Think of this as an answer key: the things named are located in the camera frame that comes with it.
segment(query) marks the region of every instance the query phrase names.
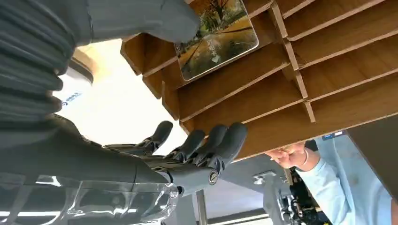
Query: wooden cubby shelf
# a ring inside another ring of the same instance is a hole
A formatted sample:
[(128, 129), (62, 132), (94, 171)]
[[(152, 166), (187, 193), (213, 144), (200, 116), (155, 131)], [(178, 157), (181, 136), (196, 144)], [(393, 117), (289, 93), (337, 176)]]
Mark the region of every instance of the wooden cubby shelf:
[(318, 30), (368, 9), (384, 0), (317, 0), (286, 18), (290, 41), (297, 41)]
[(299, 90), (278, 71), (191, 120), (208, 134), (214, 124), (248, 123), (302, 102)]
[(398, 33), (398, 1), (386, 0), (292, 42), (301, 68), (331, 59)]
[(178, 90), (180, 120), (189, 120), (287, 65), (288, 60), (282, 46), (270, 44), (211, 75), (183, 86)]
[(246, 124), (239, 160), (398, 114), (397, 0), (243, 2), (259, 46), (195, 79), (182, 78), (172, 43), (148, 34), (123, 42), (187, 133)]

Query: machine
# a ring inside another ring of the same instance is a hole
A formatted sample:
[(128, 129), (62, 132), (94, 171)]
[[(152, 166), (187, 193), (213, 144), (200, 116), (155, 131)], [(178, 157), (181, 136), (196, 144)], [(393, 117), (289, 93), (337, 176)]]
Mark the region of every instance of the machine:
[(198, 26), (183, 0), (1, 1), (0, 224), (160, 221), (180, 196), (215, 184), (243, 145), (240, 123), (216, 126), (203, 146), (204, 133), (192, 132), (155, 157), (167, 122), (140, 144), (101, 146), (54, 114), (62, 103), (52, 92), (77, 46), (140, 32), (183, 42)]

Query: human hand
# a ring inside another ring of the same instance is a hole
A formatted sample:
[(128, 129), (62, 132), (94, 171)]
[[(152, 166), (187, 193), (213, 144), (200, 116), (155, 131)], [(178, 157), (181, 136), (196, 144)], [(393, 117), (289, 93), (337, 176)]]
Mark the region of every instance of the human hand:
[(292, 144), (285, 148), (266, 151), (265, 154), (283, 168), (289, 169), (293, 166), (301, 166), (307, 161), (308, 152), (304, 145), (305, 142)]

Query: white wall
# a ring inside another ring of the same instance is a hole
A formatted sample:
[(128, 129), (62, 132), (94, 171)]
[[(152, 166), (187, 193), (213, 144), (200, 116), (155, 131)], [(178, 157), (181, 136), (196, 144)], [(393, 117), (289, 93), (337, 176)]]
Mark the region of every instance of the white wall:
[[(173, 121), (150, 90), (120, 55), (121, 40), (81, 48), (100, 62), (91, 90), (73, 101), (63, 115), (87, 138), (100, 144), (139, 143), (163, 120)], [(181, 145), (185, 132), (174, 121), (173, 131), (157, 154)]]

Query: sleeve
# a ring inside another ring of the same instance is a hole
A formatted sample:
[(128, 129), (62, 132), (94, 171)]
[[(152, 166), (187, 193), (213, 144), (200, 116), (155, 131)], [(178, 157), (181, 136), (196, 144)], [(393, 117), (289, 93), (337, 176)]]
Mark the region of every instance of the sleeve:
[(352, 212), (334, 167), (321, 158), (312, 170), (297, 172), (332, 224), (352, 224)]
[(384, 187), (381, 188), (378, 197), (376, 204), (377, 224), (390, 225), (392, 224), (392, 198)]

